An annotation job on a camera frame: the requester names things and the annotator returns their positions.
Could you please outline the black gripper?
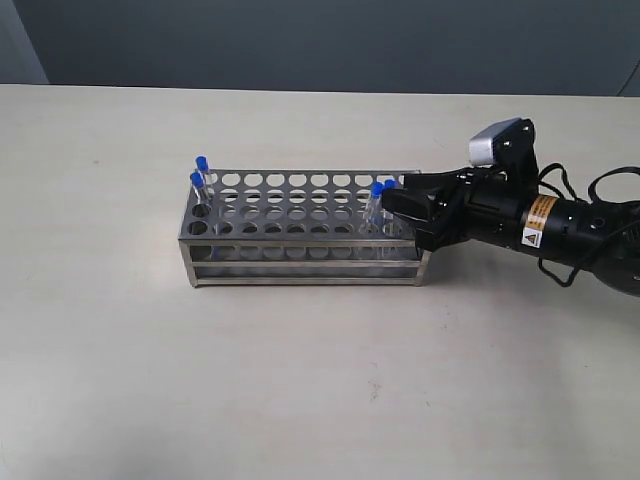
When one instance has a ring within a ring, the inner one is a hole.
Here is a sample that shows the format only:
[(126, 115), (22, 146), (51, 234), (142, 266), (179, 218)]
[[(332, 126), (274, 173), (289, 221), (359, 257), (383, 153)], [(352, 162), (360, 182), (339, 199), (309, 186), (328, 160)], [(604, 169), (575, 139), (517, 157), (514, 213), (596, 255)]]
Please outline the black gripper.
[(415, 247), (435, 252), (468, 240), (520, 250), (530, 176), (497, 167), (410, 173), (381, 204), (413, 231)]

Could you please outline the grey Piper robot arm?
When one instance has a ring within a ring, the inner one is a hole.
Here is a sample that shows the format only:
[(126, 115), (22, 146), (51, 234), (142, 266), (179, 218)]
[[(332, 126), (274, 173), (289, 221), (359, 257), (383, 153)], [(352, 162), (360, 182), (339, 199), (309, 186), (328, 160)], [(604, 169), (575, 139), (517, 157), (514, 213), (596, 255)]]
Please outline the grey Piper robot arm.
[(382, 194), (382, 207), (406, 222), (417, 249), (433, 253), (469, 240), (537, 258), (563, 288), (589, 272), (605, 285), (639, 293), (639, 204), (565, 198), (533, 176), (503, 168), (408, 174)]

